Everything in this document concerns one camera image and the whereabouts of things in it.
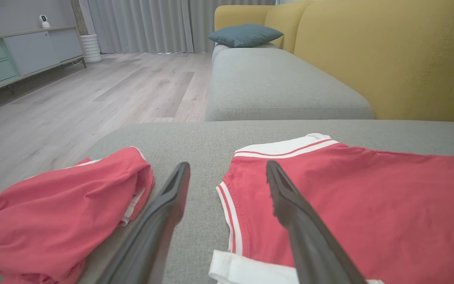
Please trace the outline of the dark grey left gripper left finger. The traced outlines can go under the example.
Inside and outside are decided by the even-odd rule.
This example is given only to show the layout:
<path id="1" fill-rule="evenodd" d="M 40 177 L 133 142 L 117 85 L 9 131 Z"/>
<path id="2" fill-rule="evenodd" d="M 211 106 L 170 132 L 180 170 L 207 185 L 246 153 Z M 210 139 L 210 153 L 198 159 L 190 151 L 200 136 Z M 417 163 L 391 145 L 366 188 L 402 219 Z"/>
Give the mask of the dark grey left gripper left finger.
<path id="1" fill-rule="evenodd" d="M 162 190 L 122 242 L 97 281 L 99 284 L 160 284 L 190 181 L 190 164 L 179 163 Z"/>

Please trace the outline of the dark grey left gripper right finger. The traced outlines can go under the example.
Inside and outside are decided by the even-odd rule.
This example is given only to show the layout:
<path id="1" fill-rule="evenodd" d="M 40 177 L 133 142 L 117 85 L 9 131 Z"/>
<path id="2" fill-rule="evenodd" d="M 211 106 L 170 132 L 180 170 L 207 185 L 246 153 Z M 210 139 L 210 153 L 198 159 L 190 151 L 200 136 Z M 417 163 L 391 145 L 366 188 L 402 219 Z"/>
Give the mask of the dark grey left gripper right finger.
<path id="1" fill-rule="evenodd" d="M 301 284 L 365 284 L 343 247 L 276 161 L 266 164 L 274 216 L 287 230 Z"/>

